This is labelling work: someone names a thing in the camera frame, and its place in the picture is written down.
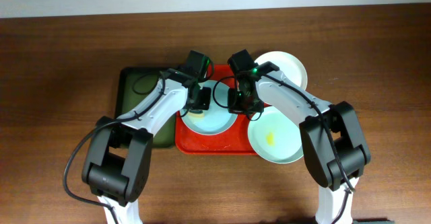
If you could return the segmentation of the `light blue plate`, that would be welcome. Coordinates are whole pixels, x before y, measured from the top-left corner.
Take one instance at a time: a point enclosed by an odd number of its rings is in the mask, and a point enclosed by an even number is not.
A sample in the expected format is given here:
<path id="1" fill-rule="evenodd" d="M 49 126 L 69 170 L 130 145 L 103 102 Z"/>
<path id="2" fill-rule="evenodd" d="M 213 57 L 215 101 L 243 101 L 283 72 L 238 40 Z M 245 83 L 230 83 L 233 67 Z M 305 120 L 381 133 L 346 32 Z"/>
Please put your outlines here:
<path id="1" fill-rule="evenodd" d="M 187 128 L 200 135 L 221 134 L 228 130 L 237 119 L 236 114 L 229 113 L 228 109 L 222 108 L 214 102 L 212 90 L 216 82 L 215 80 L 209 80 L 204 83 L 204 86 L 211 88 L 211 102 L 209 110 L 204 110 L 205 116 L 203 118 L 189 118 L 186 115 L 181 118 Z M 230 87 L 222 82 L 217 85 L 215 98 L 221 105 L 227 105 L 229 89 Z"/>

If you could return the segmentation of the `light green plate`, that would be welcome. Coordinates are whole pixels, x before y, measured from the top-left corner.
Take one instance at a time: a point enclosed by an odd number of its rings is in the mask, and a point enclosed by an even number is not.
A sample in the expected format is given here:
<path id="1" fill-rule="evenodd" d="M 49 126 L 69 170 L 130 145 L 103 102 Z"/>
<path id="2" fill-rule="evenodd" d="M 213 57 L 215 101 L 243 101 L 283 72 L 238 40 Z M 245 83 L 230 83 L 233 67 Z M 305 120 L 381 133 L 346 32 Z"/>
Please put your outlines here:
<path id="1" fill-rule="evenodd" d="M 299 128 L 273 106 L 252 117 L 247 137 L 255 153 L 272 163 L 293 163 L 304 155 Z"/>

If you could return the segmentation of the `yellow green scrub sponge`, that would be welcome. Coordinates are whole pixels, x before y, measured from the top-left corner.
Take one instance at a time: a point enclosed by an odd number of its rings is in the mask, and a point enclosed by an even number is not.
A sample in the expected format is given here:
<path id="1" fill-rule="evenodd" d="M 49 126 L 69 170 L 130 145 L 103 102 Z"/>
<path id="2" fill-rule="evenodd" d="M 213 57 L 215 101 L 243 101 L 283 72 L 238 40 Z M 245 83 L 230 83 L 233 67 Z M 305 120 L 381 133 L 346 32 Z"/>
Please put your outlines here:
<path id="1" fill-rule="evenodd" d="M 205 114 L 203 110 L 189 110 L 187 116 L 189 118 L 203 118 Z"/>

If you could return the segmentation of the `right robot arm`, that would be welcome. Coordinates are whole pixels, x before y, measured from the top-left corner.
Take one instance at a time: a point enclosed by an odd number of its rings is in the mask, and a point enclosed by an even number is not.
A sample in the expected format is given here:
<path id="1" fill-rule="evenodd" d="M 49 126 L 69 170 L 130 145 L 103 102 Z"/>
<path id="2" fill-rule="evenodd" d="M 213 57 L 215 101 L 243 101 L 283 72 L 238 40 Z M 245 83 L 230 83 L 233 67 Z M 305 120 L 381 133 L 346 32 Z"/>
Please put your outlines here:
<path id="1" fill-rule="evenodd" d="M 229 112 L 248 116 L 269 104 L 299 128 L 306 168 L 319 185 L 314 222 L 353 223 L 355 186 L 371 160 L 353 106 L 313 96 L 271 62 L 228 65 L 235 80 L 228 91 Z"/>

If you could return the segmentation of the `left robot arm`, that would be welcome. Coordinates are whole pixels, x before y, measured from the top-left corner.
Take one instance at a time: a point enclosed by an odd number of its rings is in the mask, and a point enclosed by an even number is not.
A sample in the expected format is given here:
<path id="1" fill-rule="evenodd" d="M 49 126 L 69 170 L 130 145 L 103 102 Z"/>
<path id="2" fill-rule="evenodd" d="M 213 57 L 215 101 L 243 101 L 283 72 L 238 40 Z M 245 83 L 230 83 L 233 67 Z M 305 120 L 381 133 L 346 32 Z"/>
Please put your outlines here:
<path id="1" fill-rule="evenodd" d="M 137 199 L 149 176 L 153 138 L 176 112 L 193 107 L 205 72 L 168 69 L 148 95 L 118 118 L 102 117 L 84 141 L 90 146 L 82 180 L 109 223 L 140 223 Z"/>

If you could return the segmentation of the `red plastic tray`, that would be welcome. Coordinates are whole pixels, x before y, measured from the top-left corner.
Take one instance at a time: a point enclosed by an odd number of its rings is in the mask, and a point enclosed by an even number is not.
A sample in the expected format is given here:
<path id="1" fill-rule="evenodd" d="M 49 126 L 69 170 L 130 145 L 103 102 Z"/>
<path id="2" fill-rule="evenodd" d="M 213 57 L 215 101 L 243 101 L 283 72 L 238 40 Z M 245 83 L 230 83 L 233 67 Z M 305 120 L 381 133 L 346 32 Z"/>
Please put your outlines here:
<path id="1" fill-rule="evenodd" d="M 215 73 L 210 80 L 217 81 L 213 90 L 222 82 L 228 87 L 234 86 L 231 78 L 232 72 L 227 65 L 216 65 Z M 216 101 L 215 93 L 212 93 L 214 102 L 222 108 L 228 105 L 221 105 Z M 247 129 L 249 120 L 243 114 L 237 114 L 235 123 L 225 132 L 218 135 L 200 135 L 186 127 L 181 120 L 184 114 L 181 110 L 176 114 L 175 124 L 175 144 L 183 153 L 200 155 L 254 155 L 255 151 L 251 147 Z"/>

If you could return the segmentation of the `dark green water tray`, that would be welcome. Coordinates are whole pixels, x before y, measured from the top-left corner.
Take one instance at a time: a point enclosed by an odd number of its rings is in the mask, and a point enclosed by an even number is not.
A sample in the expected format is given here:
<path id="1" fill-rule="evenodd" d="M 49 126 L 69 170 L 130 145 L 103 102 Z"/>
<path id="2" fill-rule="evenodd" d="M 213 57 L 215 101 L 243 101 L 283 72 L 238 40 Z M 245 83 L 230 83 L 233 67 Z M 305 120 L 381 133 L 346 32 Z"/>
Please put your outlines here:
<path id="1" fill-rule="evenodd" d="M 127 113 L 140 103 L 158 82 L 161 67 L 126 67 L 121 70 L 114 117 Z M 172 115 L 154 137 L 154 149 L 167 149 L 175 144 L 176 116 Z"/>

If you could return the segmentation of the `cream white plate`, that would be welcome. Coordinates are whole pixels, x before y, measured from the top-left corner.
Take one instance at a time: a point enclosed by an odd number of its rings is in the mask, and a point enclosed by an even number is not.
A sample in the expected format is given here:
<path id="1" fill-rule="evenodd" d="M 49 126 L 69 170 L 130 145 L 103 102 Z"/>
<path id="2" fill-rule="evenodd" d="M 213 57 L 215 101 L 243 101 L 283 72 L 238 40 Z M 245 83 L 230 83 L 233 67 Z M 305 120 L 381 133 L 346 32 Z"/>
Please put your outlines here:
<path id="1" fill-rule="evenodd" d="M 271 51 L 262 54 L 255 59 L 259 65 L 267 61 L 275 64 L 285 74 L 285 76 L 298 87 L 305 90 L 308 83 L 308 75 L 304 65 L 294 55 L 282 52 Z"/>

